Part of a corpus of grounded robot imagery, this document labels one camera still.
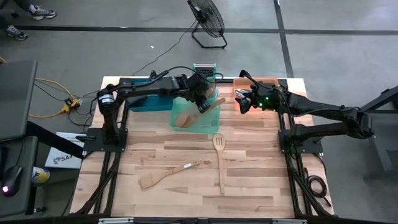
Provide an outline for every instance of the wooden spoon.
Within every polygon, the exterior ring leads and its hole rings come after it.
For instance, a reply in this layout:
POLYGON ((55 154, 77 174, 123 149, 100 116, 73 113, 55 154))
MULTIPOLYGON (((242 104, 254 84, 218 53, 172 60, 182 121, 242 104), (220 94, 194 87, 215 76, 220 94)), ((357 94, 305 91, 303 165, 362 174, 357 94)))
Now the wooden spoon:
POLYGON ((223 152, 225 148, 225 138, 222 134, 215 134, 213 138, 214 147, 217 150, 218 156, 218 170, 220 172, 220 192, 224 194, 225 179, 224 179, 224 163, 223 152))
MULTIPOLYGON (((205 93, 205 97, 208 97, 210 94, 212 94, 214 92, 214 89, 212 87, 210 87, 206 93, 205 93)), ((180 114, 174 121, 174 127, 176 128, 181 128, 184 123, 187 121, 187 118, 189 117, 189 115, 197 108, 197 106, 195 104, 192 104, 192 106, 186 110, 186 112, 180 114)))
POLYGON ((139 184, 141 185, 142 189, 147 189, 148 187, 152 187, 156 183, 158 183, 163 178, 167 177, 168 175, 174 174, 176 172, 180 172, 181 170, 188 169, 189 167, 197 166, 200 164, 200 161, 191 161, 186 163, 185 165, 170 169, 163 173, 157 174, 147 174, 139 180, 139 184))
POLYGON ((216 102, 214 102, 209 107, 209 109, 206 110, 206 112, 204 112, 203 114, 197 113, 197 114, 189 116, 182 127, 183 128, 189 128, 200 116, 206 114, 208 111, 211 111, 212 109, 216 108, 217 106, 221 105, 224 102, 225 102, 225 98, 221 98, 221 99, 217 100, 216 102))

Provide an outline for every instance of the fan base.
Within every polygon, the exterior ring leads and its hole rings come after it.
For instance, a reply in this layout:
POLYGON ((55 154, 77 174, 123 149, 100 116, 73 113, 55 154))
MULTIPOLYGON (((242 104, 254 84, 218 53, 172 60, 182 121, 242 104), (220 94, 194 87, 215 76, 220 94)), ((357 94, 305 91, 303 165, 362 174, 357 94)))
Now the fan base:
POLYGON ((225 43, 224 45, 222 45, 222 46, 210 46, 210 47, 204 46, 203 44, 200 43, 200 41, 195 37, 195 34, 194 34, 198 30, 198 26, 199 26, 199 23, 196 24, 194 30, 192 31, 192 38, 194 38, 195 41, 198 42, 198 44, 200 45, 201 48, 203 48, 203 49, 224 49, 228 45, 224 35, 221 34, 221 37, 223 38, 224 43, 225 43))

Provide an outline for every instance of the computer mouse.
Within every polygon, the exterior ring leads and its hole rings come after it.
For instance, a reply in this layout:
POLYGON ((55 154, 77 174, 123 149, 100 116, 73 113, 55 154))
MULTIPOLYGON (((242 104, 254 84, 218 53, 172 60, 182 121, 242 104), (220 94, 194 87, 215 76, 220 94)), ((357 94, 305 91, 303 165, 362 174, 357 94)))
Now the computer mouse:
POLYGON ((22 167, 13 166, 4 173, 1 181, 1 193, 6 197, 15 195, 21 184, 22 167))

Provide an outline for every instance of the slotted wooden spoon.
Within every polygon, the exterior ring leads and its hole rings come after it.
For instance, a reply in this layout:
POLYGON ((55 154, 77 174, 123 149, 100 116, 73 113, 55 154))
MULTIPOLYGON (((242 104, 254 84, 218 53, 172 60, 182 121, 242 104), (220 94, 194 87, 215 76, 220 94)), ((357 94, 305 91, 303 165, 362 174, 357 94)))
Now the slotted wooden spoon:
POLYGON ((175 174, 176 172, 180 172, 181 170, 185 170, 185 169, 188 169, 189 167, 193 167, 193 166, 196 166, 199 164, 200 164, 200 161, 190 161, 190 162, 186 163, 185 165, 170 169, 166 172, 156 173, 156 174, 147 174, 147 175, 141 177, 141 179, 139 179, 139 184, 141 185, 142 189, 147 189, 148 187, 152 187, 153 185, 155 185, 156 183, 158 183, 160 180, 167 177, 168 175, 175 174))
POLYGON ((218 156, 218 169, 220 172, 220 192, 224 194, 225 187, 225 176, 224 176, 224 163, 223 163, 223 152, 225 148, 225 138, 222 134, 215 134, 213 138, 213 144, 217 151, 218 156))

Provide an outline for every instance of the fan grille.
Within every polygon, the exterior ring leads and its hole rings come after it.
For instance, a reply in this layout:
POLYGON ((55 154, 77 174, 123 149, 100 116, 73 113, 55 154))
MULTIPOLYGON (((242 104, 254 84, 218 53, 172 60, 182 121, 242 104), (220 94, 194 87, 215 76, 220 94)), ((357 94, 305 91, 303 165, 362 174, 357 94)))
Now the fan grille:
POLYGON ((210 36, 221 37, 223 35, 223 18, 213 1, 189 0, 188 3, 199 24, 210 36))

